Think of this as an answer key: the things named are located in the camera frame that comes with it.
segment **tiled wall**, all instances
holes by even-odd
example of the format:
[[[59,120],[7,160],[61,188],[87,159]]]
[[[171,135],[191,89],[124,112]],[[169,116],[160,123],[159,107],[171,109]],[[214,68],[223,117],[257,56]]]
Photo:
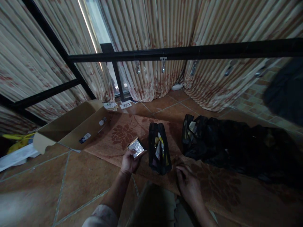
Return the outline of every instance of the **tiled wall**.
[[[245,93],[243,93],[231,106],[251,116],[271,122],[287,131],[299,133],[303,136],[302,127],[272,114],[262,100],[262,94],[269,86],[271,80],[274,78],[276,73],[290,61],[290,59],[291,58],[282,58],[275,67],[271,68],[266,75],[261,77],[254,85],[247,89]]]

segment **brown rug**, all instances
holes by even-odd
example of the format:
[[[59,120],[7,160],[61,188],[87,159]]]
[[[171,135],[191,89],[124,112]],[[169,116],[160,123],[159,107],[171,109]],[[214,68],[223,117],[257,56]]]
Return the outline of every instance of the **brown rug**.
[[[172,171],[165,176],[153,172],[148,166],[146,152],[136,174],[180,195],[175,166],[183,162],[201,180],[203,199],[207,207],[215,213],[248,226],[302,225],[302,192],[284,185],[265,184],[257,179],[184,157],[181,153],[182,124],[125,113],[111,115],[110,124],[84,149],[86,152],[121,166],[127,145],[139,137],[145,148],[148,148],[149,124],[163,123],[169,143]]]

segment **open cardboard box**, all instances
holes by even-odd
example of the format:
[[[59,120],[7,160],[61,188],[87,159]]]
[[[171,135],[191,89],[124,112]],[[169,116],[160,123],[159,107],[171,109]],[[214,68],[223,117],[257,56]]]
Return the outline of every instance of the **open cardboard box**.
[[[40,128],[34,136],[34,148],[44,154],[47,146],[59,143],[80,152],[108,121],[102,101],[86,101]]]

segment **person's left hand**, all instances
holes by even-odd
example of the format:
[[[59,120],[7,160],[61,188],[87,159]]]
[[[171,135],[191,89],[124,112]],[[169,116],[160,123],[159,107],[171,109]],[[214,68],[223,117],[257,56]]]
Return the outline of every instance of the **person's left hand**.
[[[127,150],[123,155],[122,165],[120,171],[124,174],[131,175],[138,167],[139,159],[134,160],[133,154],[136,151]]]

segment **black metal bed frame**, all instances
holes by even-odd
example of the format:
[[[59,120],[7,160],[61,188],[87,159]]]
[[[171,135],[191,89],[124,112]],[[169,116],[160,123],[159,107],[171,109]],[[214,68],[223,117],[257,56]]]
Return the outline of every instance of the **black metal bed frame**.
[[[66,82],[18,102],[12,102],[5,96],[0,95],[0,105],[22,115],[23,117],[40,126],[45,125],[46,122],[27,111],[26,108],[77,85],[82,85],[89,97],[91,99],[96,99],[95,95],[75,66],[74,63],[76,62],[112,62],[117,84],[120,90],[120,97],[122,100],[125,100],[118,71],[118,61],[160,61],[163,57],[166,58],[167,61],[175,61],[303,56],[303,38],[123,52],[115,52],[111,43],[109,43],[101,44],[103,51],[101,54],[68,55],[34,1],[23,0],[23,3],[76,77],[76,79],[72,81]]]

